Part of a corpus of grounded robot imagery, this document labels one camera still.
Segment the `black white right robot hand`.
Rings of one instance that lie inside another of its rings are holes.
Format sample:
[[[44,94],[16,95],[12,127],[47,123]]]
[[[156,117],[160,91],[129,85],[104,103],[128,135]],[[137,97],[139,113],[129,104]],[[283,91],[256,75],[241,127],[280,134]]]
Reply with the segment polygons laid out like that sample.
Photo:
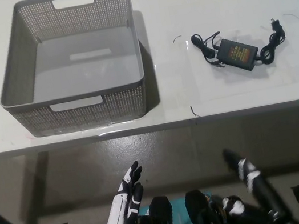
[[[273,214],[275,219],[288,216],[289,210],[282,198],[249,159],[227,148],[223,149],[222,157],[263,209]]]

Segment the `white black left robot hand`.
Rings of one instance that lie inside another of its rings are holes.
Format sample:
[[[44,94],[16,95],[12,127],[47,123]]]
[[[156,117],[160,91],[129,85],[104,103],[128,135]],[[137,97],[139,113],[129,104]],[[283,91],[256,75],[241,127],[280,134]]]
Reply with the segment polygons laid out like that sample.
[[[125,173],[113,197],[107,224],[135,224],[144,191],[139,182],[141,172],[142,167],[136,161]]]

